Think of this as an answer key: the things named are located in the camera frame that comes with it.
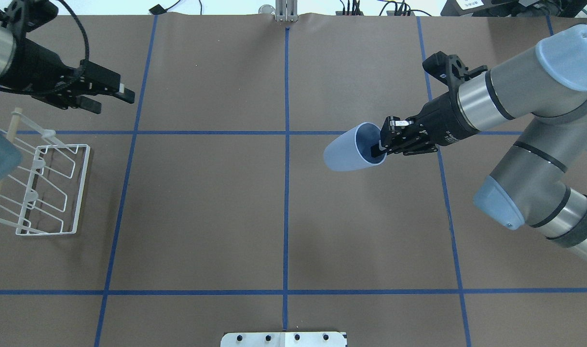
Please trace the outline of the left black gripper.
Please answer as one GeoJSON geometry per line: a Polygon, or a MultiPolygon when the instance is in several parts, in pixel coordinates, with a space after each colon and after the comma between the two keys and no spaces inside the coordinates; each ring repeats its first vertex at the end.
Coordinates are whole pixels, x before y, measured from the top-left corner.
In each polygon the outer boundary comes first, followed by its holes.
{"type": "Polygon", "coordinates": [[[60,108],[77,108],[101,114],[102,105],[88,96],[113,96],[135,102],[121,75],[88,60],[81,60],[80,80],[71,82],[79,70],[66,66],[59,55],[36,42],[13,38],[0,40],[0,92],[31,96],[60,108]]]}

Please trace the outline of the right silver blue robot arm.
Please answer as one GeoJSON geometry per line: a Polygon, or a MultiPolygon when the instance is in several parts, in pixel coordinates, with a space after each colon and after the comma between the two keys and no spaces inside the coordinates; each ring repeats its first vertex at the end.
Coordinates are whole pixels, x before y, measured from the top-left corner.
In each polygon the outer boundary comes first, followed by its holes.
{"type": "Polygon", "coordinates": [[[415,116],[386,117],[362,149],[373,159],[435,152],[531,114],[474,205],[509,230],[532,227],[587,261],[587,195],[562,181],[587,151],[587,25],[544,38],[494,68],[471,69],[438,51],[423,69],[448,91],[415,116]]]}

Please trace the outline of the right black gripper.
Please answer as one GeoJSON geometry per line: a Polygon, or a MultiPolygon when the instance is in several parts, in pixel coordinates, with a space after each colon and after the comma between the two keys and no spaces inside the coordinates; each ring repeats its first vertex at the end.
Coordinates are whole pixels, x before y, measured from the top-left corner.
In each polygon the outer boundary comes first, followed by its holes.
{"type": "Polygon", "coordinates": [[[402,153],[404,156],[436,152],[438,147],[447,147],[457,141],[479,133],[465,119],[456,95],[442,94],[426,103],[419,114],[401,120],[388,116],[380,130],[382,141],[392,141],[404,131],[407,147],[403,143],[382,145],[380,142],[370,148],[372,158],[402,153]]]}

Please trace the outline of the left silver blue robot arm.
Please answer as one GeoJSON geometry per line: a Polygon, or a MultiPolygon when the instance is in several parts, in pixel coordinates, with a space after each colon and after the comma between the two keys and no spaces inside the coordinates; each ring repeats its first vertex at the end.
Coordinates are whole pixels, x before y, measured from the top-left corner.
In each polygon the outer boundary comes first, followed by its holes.
{"type": "Polygon", "coordinates": [[[112,96],[126,103],[135,92],[126,88],[121,75],[88,59],[73,68],[59,55],[25,38],[13,36],[0,26],[0,86],[8,93],[25,92],[38,101],[60,109],[81,108],[100,114],[101,103],[91,96],[112,96]]]}

